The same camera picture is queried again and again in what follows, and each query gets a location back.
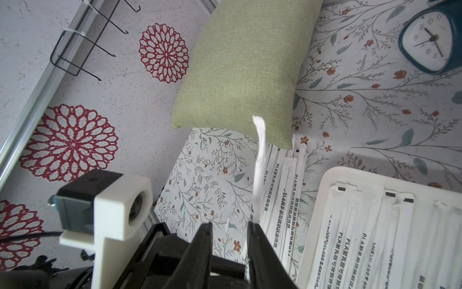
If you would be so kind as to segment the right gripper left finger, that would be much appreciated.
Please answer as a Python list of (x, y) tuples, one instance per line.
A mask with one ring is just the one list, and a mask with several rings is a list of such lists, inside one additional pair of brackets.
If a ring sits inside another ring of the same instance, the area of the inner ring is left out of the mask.
[(212, 223), (200, 225), (164, 289), (208, 289), (211, 277)]

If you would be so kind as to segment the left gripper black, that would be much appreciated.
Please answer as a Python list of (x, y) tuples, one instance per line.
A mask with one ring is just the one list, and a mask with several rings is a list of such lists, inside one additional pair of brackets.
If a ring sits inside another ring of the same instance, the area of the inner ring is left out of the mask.
[[(191, 242), (170, 233), (165, 223), (152, 227), (144, 239), (99, 238), (96, 258), (73, 281), (74, 289), (163, 289)], [(212, 255), (209, 289), (247, 289), (245, 266)]]

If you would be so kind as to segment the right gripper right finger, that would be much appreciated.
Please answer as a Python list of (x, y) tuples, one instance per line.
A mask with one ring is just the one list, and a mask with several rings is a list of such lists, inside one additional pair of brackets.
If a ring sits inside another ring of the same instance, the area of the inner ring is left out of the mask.
[(248, 222), (247, 255), (251, 289), (296, 289), (258, 223)]

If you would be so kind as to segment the straw group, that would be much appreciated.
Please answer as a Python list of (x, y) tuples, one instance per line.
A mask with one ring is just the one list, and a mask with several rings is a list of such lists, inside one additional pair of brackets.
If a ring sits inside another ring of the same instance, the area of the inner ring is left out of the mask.
[(346, 221), (346, 233), (342, 245), (341, 256), (336, 266), (334, 289), (348, 289), (353, 279), (354, 266), (360, 252), (363, 238), (368, 238), (371, 230), (368, 221), (377, 220), (380, 210), (382, 185), (360, 185), (349, 192), (349, 215)]
[(435, 288), (459, 289), (462, 283), (462, 211), (460, 209), (451, 211), (444, 237)]
[(427, 284), (430, 258), (433, 252), (440, 218), (445, 209), (446, 205), (441, 202), (436, 202), (433, 205), (430, 220), (428, 221), (425, 234), (423, 235), (423, 242), (419, 252), (419, 260), (416, 265), (414, 279), (411, 286), (412, 289), (423, 289), (425, 284)]
[(389, 261), (387, 273), (387, 289), (400, 289), (404, 274), (405, 256), (410, 235), (410, 228), (415, 206), (415, 196), (412, 193), (400, 193), (398, 200), (398, 225), (393, 244), (393, 257)]

